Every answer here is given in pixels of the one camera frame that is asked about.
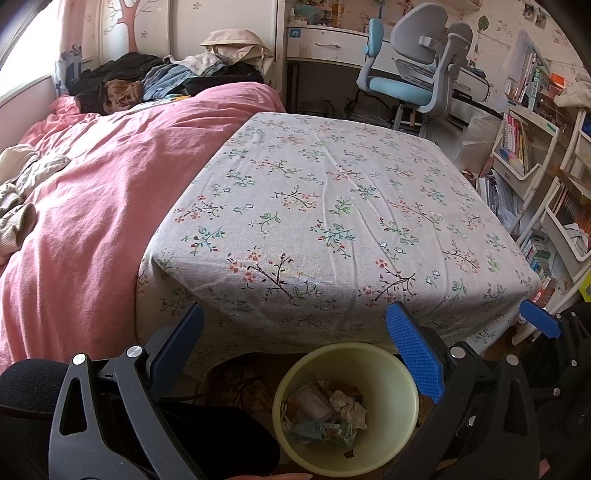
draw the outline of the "yellow object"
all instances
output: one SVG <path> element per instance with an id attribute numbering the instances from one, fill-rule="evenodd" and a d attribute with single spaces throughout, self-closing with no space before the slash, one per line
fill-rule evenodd
<path id="1" fill-rule="evenodd" d="M 357 387 L 367 409 L 367 430 L 358 430 L 353 457 L 345 449 L 304 445 L 284 433 L 281 405 L 311 375 Z M 411 374 L 393 354 L 368 343 L 336 343 L 309 353 L 286 373 L 273 401 L 273 428 L 287 455 L 324 476 L 363 475 L 385 465 L 402 448 L 417 424 L 418 392 Z"/>
<path id="2" fill-rule="evenodd" d="M 579 291 L 581 292 L 583 299 L 587 303 L 591 303 L 591 272 L 587 274 L 587 276 L 583 280 L 583 283 L 581 283 Z"/>

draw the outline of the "pink blanket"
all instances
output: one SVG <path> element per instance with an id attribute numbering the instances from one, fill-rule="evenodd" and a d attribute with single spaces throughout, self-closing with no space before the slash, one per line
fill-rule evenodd
<path id="1" fill-rule="evenodd" d="M 252 115 L 284 111 L 258 83 L 137 113 L 81 115 L 71 97 L 21 142 L 72 163 L 30 197 L 37 225 L 0 281 L 0 372 L 24 358 L 120 355 L 135 342 L 135 283 L 151 235 Z"/>

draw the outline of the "green leaf decoration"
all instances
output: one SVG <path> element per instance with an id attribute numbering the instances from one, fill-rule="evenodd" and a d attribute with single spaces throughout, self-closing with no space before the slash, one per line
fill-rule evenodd
<path id="1" fill-rule="evenodd" d="M 488 30 L 488 27 L 491 26 L 491 23 L 488 21 L 488 18 L 486 17 L 486 15 L 482 15 L 479 19 L 478 19 L 478 30 L 481 32 L 484 32 L 485 30 Z"/>

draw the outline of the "black pants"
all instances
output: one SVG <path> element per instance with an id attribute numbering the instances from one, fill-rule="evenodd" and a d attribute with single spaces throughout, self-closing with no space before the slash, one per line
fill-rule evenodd
<path id="1" fill-rule="evenodd" d="M 53 412 L 67 365 L 46 360 L 25 360 L 0 376 L 0 404 L 32 411 Z M 170 427 L 203 473 L 211 480 L 237 475 L 268 475 L 279 461 L 277 441 L 258 422 L 234 407 L 200 407 L 160 402 Z M 113 422 L 105 426 L 123 445 L 135 435 L 125 428 L 125 409 L 114 402 Z M 11 442 L 12 453 L 0 447 L 0 478 L 13 478 L 2 468 L 19 464 L 23 453 L 47 476 L 51 421 L 25 420 L 0 414 L 0 445 Z M 141 455 L 130 460 L 141 464 Z"/>

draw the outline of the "brown clothing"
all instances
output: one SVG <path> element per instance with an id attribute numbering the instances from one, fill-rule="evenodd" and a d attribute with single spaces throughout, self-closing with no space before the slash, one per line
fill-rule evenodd
<path id="1" fill-rule="evenodd" d="M 106 99 L 103 109 L 107 115 L 129 110 L 142 101 L 141 82 L 110 80 L 105 83 Z"/>

